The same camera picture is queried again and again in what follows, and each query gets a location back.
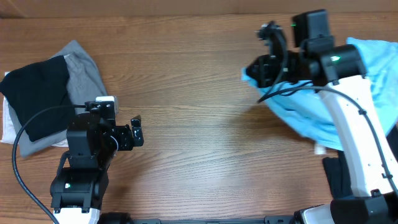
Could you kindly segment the light blue printed t-shirt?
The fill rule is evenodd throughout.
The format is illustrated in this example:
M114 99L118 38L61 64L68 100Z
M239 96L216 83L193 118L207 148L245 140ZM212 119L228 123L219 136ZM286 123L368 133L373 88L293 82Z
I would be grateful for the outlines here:
M397 43L348 37L359 50L371 81L374 106L385 134L397 123ZM317 144L341 151L335 125L320 97L312 90L265 101L269 109L294 131Z

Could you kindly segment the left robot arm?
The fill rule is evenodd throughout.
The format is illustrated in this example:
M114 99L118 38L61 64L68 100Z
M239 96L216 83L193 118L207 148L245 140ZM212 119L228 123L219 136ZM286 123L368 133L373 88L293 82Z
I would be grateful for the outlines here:
M127 222L127 215L102 215L101 207L116 153L144 143L141 117L118 126L98 114L78 114L68 125L67 140L69 150L62 155L50 186L57 223Z

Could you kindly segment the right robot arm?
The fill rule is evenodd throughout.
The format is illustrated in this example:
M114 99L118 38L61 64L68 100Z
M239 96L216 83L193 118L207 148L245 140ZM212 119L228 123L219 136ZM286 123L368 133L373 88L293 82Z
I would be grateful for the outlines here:
M310 80L331 114L346 157L353 198L271 216L267 223L396 223L397 161L387 143L371 96L371 83L358 49L335 45L328 14L320 9L292 19L295 46L289 51L283 30L275 22L257 32L269 48L253 61L246 73L258 87L273 88Z

